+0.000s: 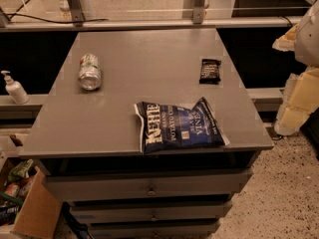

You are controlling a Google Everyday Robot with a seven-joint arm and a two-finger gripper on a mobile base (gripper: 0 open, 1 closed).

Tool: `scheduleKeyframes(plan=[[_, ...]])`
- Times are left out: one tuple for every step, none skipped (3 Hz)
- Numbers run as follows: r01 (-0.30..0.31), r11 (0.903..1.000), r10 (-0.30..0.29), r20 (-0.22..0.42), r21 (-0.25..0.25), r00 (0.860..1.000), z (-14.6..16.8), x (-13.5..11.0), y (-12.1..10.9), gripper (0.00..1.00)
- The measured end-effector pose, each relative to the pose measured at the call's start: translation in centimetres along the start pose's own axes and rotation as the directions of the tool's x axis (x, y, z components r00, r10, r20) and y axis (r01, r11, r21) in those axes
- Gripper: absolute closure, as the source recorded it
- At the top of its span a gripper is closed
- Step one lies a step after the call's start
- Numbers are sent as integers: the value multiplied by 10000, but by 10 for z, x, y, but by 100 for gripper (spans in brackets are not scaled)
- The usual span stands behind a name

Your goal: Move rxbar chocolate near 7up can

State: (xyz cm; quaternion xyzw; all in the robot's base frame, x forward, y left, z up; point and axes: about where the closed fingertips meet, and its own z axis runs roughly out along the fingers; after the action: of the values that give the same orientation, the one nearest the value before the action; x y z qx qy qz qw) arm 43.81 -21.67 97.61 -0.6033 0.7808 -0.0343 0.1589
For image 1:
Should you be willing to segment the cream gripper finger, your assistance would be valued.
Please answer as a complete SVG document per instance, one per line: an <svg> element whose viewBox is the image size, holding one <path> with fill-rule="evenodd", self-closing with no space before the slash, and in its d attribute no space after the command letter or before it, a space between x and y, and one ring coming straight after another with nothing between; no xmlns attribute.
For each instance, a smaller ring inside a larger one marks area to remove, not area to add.
<svg viewBox="0 0 319 239"><path fill-rule="evenodd" d="M272 48L282 52L293 51L297 28L298 25L291 27L284 35L274 41Z"/></svg>
<svg viewBox="0 0 319 239"><path fill-rule="evenodd" d="M291 135L298 131L319 108L319 68L308 67L302 74L291 74L283 91L275 131Z"/></svg>

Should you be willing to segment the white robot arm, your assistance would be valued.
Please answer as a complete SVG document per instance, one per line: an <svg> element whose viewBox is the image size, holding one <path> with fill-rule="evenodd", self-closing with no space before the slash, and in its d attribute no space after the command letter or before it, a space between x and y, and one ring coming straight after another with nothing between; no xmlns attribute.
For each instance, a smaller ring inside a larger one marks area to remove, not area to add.
<svg viewBox="0 0 319 239"><path fill-rule="evenodd" d="M319 0L298 24L275 40L272 48L293 51L295 60L307 66L299 76L289 76L276 116L275 132L291 135L319 108Z"/></svg>

